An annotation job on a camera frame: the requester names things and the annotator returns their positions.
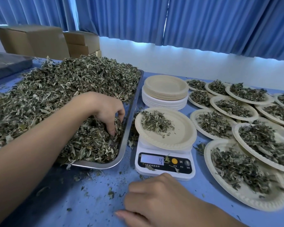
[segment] human arm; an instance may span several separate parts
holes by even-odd
[[[246,227],[189,193],[167,173],[131,183],[124,205],[116,215],[129,227]]]
[[[0,223],[42,180],[79,126],[91,115],[115,132],[115,113],[125,110],[118,99],[95,92],[74,97],[60,110],[0,149]]]

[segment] white scale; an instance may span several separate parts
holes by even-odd
[[[135,168],[139,174],[158,176],[169,173],[179,181],[188,181],[196,174],[191,149],[171,151],[161,149],[139,137],[135,158]]]

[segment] blue table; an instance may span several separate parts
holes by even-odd
[[[39,67],[40,61],[34,60],[34,66]],[[145,72],[144,78],[151,75],[155,73]],[[18,75],[0,80],[0,84],[5,86],[0,91],[8,91],[19,80]],[[141,95],[138,100],[138,107],[140,106],[145,107]],[[180,112],[189,117],[197,109],[188,102]],[[198,132],[196,143],[204,141],[210,140]],[[129,183],[144,179],[133,168],[131,153],[132,150],[127,147],[122,161],[114,168],[104,171],[88,171],[76,167],[66,170],[65,167],[53,166],[31,196],[1,226],[124,226],[114,215],[114,211],[124,208],[123,199]],[[215,204],[249,226],[284,226],[284,209],[269,213],[242,204],[215,181],[203,156],[198,155],[195,149],[192,149],[192,154],[196,175],[188,182],[181,182],[192,194]],[[74,180],[76,176],[80,177],[80,181]],[[49,188],[36,196],[46,186]],[[108,195],[110,189],[114,192],[114,198]]]

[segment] blue curtain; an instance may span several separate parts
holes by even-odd
[[[284,60],[284,0],[272,0],[244,53]]]
[[[76,0],[79,30],[162,45],[168,0]]]
[[[241,54],[270,0],[170,0],[163,45]]]
[[[0,0],[0,24],[38,24],[76,30],[69,0]]]

